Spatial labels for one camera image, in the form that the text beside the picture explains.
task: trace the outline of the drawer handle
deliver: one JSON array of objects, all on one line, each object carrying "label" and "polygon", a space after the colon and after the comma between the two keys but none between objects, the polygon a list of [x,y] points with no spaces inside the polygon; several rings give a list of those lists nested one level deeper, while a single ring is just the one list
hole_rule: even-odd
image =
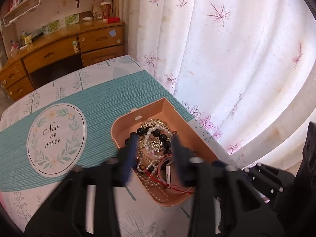
[{"label": "drawer handle", "polygon": [[101,37],[97,38],[95,41],[100,42],[100,41],[104,41],[104,40],[107,40],[107,37],[101,36]]},{"label": "drawer handle", "polygon": [[13,73],[13,74],[9,75],[8,78],[10,79],[10,78],[12,78],[14,75],[15,75],[15,74]]},{"label": "drawer handle", "polygon": [[54,55],[55,55],[54,52],[49,52],[49,53],[47,53],[47,54],[44,56],[44,58],[47,59],[47,58],[49,58],[49,57],[51,57],[51,56],[54,56]]}]

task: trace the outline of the curtain fold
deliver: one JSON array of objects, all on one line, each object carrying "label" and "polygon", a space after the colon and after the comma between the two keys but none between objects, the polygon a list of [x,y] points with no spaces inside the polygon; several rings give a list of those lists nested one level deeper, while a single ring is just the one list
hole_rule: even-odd
[{"label": "curtain fold", "polygon": [[282,143],[307,131],[316,107],[316,23],[304,0],[120,1],[129,55],[240,167],[271,151],[267,164],[297,163]]}]

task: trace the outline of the white curtain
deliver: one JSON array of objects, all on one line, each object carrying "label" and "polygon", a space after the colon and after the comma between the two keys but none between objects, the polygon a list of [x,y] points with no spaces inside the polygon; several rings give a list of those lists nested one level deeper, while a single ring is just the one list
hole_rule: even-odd
[{"label": "white curtain", "polygon": [[120,0],[120,6],[128,54],[239,166],[262,159],[284,168],[301,160],[316,108],[316,22],[304,0]]}]

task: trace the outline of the round sticker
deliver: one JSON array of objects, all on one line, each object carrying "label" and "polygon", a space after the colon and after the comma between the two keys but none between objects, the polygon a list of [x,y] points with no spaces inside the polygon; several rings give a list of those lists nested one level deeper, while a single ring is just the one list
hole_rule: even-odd
[{"label": "round sticker", "polygon": [[80,158],[87,139],[87,123],[75,105],[58,103],[37,116],[28,133],[26,151],[41,175],[65,174]]}]

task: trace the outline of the drawer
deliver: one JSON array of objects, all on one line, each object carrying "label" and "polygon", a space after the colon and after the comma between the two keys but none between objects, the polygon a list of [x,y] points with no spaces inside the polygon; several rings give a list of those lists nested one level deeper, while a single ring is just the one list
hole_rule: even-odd
[{"label": "drawer", "polygon": [[48,44],[25,56],[23,62],[26,70],[31,73],[55,61],[79,53],[78,45],[76,46],[76,52],[75,47],[72,45],[74,41],[78,44],[76,35]]},{"label": "drawer", "polygon": [[30,92],[34,91],[34,87],[28,78],[28,76],[22,78],[21,80],[17,81],[13,86],[7,89],[11,98],[16,101],[23,96],[29,94]]},{"label": "drawer", "polygon": [[25,76],[26,72],[22,61],[19,60],[0,74],[0,81],[3,87],[8,88]]},{"label": "drawer", "polygon": [[104,48],[82,54],[83,65],[90,66],[101,61],[106,61],[124,55],[124,45]]},{"label": "drawer", "polygon": [[123,44],[123,26],[107,27],[78,35],[81,52]]}]

